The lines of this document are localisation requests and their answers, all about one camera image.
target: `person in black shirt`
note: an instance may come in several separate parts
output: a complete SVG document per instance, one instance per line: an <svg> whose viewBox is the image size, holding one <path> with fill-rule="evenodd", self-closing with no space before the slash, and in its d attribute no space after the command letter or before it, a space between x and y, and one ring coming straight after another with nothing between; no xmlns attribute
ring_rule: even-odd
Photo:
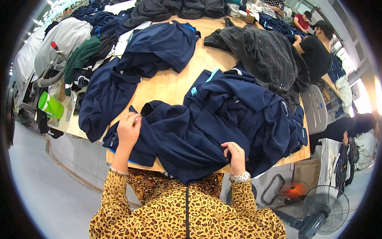
<svg viewBox="0 0 382 239"><path fill-rule="evenodd" d="M370 113L356 114L353 118L340 118L329 124L323 132L309 135L311 153L313 154L316 145L319 145L319 139L329 138L347 145L351 143L351 138L357 137L358 134L369 132L371 129L374 129L374 136L379 139L379 122Z"/></svg>
<svg viewBox="0 0 382 239"><path fill-rule="evenodd" d="M318 21L313 29L314 36L307 36L302 40L301 36L295 35L293 43L308 65L311 84L321 79L332 67L329 42L334 34L333 26L323 20Z"/></svg>

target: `leopard print sleeve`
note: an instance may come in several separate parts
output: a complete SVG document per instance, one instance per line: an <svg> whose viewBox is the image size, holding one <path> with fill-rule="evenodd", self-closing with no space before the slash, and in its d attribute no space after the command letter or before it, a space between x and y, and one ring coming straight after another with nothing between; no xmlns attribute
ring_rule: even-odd
<svg viewBox="0 0 382 239"><path fill-rule="evenodd" d="M246 217L258 225L260 235L266 235L269 231L272 231L275 234L274 238L285 239L284 224L272 209L257 209L256 200L252 193L251 180L248 179L246 182L239 183L231 181L231 183L231 207L236 209L240 216Z"/></svg>
<svg viewBox="0 0 382 239"><path fill-rule="evenodd" d="M105 232L119 231L118 221L127 221L131 214L126 198L127 176L109 170L104 192L101 196L101 208L90 221L90 238L102 238Z"/></svg>

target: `wooden table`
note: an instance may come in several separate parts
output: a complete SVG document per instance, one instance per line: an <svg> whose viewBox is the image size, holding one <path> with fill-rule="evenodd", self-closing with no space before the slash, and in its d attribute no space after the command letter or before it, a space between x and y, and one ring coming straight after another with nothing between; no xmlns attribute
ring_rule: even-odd
<svg viewBox="0 0 382 239"><path fill-rule="evenodd" d="M321 77L325 84L329 86L329 88L342 100L342 95L340 94L340 91L335 87L334 83L330 79L328 74L325 74L323 77Z"/></svg>
<svg viewBox="0 0 382 239"><path fill-rule="evenodd" d="M182 104L186 92L204 69L212 71L217 66L220 70L226 71L236 65L238 59L236 59L233 54L216 48L205 47L203 45L204 37L210 35L216 29L224 28L224 19L211 19L203 17L197 20L186 20L172 16L164 22L171 22L172 20L177 20L180 23L188 22L195 27L197 31L201 32L202 38L196 43L196 49L193 57L186 68L184 68L179 74L170 69L158 72L151 79L143 78L142 82L138 84L137 90L125 110L117 118L115 118L110 125L113 125L119 121L120 116L129 111L128 108L130 105L133 105L134 108L140 112L144 104L152 100L160 100L170 105ZM231 20L236 26L243 27L245 25L245 23L240 21L238 18L231 18ZM304 118L304 126L308 131L306 118ZM294 163L309 157L310 149L308 143L308 146L303 146L300 151L290 155L287 158L281 159L275 166ZM108 163L112 163L113 160L114 154L110 150L107 150L106 161ZM158 158L156 158L153 167L140 166L134 163L129 163L129 167L165 172ZM227 165L218 172L229 171L230 166Z"/></svg>

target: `clear plastic bag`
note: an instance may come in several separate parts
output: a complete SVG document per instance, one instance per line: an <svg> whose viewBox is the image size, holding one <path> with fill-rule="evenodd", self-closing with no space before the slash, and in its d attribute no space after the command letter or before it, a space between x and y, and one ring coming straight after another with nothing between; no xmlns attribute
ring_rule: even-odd
<svg viewBox="0 0 382 239"><path fill-rule="evenodd" d="M62 76L56 83L48 87L48 94L54 99L58 99L58 97L60 96L63 81L64 76Z"/></svg>

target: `person in red shirt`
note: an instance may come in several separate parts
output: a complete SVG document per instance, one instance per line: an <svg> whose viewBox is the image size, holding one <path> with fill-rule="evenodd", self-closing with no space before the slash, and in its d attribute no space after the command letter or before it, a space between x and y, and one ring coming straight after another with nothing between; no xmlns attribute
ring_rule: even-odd
<svg viewBox="0 0 382 239"><path fill-rule="evenodd" d="M303 31L303 33L307 33L309 29L309 21L311 18L312 14L309 11L305 11L303 15L297 13L293 19L293 23L297 29Z"/></svg>

